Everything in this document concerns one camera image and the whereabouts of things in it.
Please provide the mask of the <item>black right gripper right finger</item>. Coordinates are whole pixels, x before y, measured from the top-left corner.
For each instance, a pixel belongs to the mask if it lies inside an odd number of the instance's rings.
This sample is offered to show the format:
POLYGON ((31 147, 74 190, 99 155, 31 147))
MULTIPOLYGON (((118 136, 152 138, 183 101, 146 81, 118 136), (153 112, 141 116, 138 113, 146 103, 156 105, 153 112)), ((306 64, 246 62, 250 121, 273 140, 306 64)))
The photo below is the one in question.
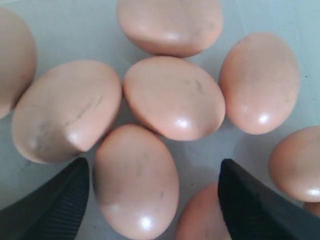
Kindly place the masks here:
POLYGON ((320 218, 277 194, 233 159, 224 159, 218 199, 233 240, 318 240, 320 218))

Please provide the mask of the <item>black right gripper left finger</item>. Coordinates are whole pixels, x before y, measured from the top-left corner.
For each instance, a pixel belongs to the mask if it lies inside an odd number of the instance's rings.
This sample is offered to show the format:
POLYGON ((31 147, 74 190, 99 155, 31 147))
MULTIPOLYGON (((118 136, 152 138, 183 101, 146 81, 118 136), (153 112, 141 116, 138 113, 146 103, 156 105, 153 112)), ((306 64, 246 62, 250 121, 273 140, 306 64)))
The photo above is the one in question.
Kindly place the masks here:
POLYGON ((2 240, 74 240, 90 192, 90 169, 79 157, 24 198, 1 209, 2 240))

